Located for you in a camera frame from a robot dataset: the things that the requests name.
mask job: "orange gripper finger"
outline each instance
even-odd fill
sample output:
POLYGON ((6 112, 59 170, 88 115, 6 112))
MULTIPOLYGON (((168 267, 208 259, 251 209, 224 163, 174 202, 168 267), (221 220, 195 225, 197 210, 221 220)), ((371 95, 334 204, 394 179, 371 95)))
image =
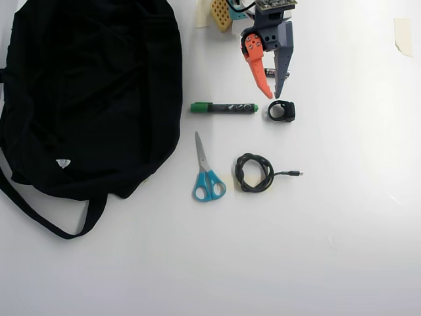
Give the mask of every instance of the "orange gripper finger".
POLYGON ((268 86, 268 81, 266 79, 266 74, 264 73, 263 67, 263 46, 262 40, 257 34, 250 34, 245 39, 245 45, 248 54, 245 54, 245 60, 249 63, 251 72, 255 77, 257 86, 265 94, 266 97, 272 99, 274 97, 270 87, 268 86))

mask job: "marker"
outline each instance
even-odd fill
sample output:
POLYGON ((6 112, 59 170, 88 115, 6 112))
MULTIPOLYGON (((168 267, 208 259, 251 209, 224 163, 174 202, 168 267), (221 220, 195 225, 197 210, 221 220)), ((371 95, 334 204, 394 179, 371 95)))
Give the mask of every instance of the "marker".
POLYGON ((232 113, 232 114, 253 114, 259 110, 257 104, 213 104, 212 102, 192 103, 190 111, 193 113, 232 113))

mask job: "black cable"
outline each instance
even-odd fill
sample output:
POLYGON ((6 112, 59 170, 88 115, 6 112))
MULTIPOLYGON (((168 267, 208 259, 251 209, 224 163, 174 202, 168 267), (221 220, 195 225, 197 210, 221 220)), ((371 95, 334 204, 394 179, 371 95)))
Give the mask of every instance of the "black cable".
POLYGON ((270 161, 262 156, 253 155, 252 153, 245 153, 240 158, 237 159, 237 165, 235 166, 235 177, 237 178, 238 182, 240 183, 241 189, 244 192, 251 192, 251 193, 261 193, 269 189, 272 185, 275 176, 284 175, 284 176, 302 176, 303 173, 300 171, 283 171, 283 172, 274 172, 274 168, 270 161), (244 171, 243 167, 246 162, 253 160, 256 161, 263 170, 264 179, 261 183, 257 184, 256 186, 250 186, 246 181, 244 181, 244 171))
POLYGON ((226 0, 226 2, 227 2, 227 4, 228 4, 228 6, 230 6, 230 8, 231 8, 231 10, 233 10, 234 12, 236 12, 236 13, 242 13, 242 12, 245 12, 245 11, 248 11, 248 10, 250 10, 251 8, 253 8, 255 5, 256 5, 256 1, 253 1, 253 3, 251 3, 249 6, 247 6, 247 7, 245 7, 244 9, 236 9, 231 3, 230 3, 230 1, 229 0, 226 0))

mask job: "scissors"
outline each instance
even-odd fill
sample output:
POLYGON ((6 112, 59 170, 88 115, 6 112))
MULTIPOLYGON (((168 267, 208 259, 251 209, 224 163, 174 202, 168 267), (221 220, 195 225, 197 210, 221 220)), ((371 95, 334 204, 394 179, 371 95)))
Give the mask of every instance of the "scissors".
POLYGON ((213 172, 213 170, 209 167, 199 133, 196 132, 195 135, 197 158, 199 160, 200 171, 199 176, 197 177, 193 197, 199 202, 209 202, 214 199, 220 199, 226 193, 226 185, 216 176, 215 172, 213 172), (215 191, 215 188, 218 187, 220 189, 219 194, 217 193, 217 191, 215 191), (204 191, 205 197, 203 199, 197 196, 198 189, 202 189, 204 191))

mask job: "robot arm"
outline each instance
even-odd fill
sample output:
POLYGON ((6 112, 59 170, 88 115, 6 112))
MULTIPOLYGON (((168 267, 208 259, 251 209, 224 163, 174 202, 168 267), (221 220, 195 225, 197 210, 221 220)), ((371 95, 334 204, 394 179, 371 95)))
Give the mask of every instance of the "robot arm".
POLYGON ((275 97, 279 98, 294 49, 292 22, 284 21, 284 13, 295 8, 296 0, 256 1, 255 24, 241 34, 241 50, 249 63, 257 86, 269 99, 273 93, 268 86, 262 58, 265 51, 275 54, 275 97))

